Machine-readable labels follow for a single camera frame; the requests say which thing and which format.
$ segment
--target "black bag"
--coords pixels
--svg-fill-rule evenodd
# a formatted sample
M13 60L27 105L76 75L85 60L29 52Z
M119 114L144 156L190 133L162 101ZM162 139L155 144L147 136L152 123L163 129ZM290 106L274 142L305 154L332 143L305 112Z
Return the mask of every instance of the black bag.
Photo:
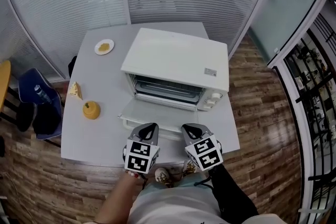
M57 113L55 107L51 104L39 104L37 106L37 115L33 121L33 128L36 134L53 134L61 116Z

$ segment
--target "bread slice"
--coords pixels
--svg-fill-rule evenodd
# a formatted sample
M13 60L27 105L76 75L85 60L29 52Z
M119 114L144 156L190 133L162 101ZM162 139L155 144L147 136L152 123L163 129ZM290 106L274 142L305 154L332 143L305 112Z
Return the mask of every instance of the bread slice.
M76 81L72 84L69 90L69 94L77 96L79 99L82 99L82 93L80 91L80 86Z

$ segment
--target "white table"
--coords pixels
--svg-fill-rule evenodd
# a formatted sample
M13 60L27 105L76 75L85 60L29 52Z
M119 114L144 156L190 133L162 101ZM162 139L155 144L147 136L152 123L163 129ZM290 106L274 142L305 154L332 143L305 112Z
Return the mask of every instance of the white table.
M167 30L208 38L202 23L149 23L114 26L88 31L80 47L70 84L80 84L83 101L67 96L63 125L61 156L99 166L123 165L122 149L130 131L118 115L133 98L126 77L120 71L126 54L141 27ZM112 39L114 49L96 55L94 46L102 39ZM88 120L82 114L84 101L99 103L101 114ZM199 111L198 121L206 125L221 142L223 153L239 149L239 140L228 96L211 111ZM160 154L156 163L184 161L184 142L159 137Z

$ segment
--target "white toaster oven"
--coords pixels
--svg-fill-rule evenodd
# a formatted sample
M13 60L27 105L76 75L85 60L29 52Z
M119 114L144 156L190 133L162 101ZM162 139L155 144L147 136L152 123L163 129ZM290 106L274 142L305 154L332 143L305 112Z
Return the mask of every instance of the white toaster oven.
M141 28L121 70L134 100L119 117L171 131L172 118L196 123L191 112L211 110L229 90L227 45L195 36Z

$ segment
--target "blue chair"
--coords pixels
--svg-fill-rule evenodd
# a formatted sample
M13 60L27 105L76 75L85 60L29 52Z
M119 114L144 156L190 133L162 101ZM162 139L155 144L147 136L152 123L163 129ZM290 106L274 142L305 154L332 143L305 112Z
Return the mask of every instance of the blue chair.
M36 69L31 68L18 79L19 97L23 103L42 104L43 101L35 92L35 85L40 85L42 90L52 100L51 105L55 107L57 113L62 118L61 97L59 93L50 85L43 75ZM53 134L36 134L36 139L47 140L62 134L62 120L59 122Z

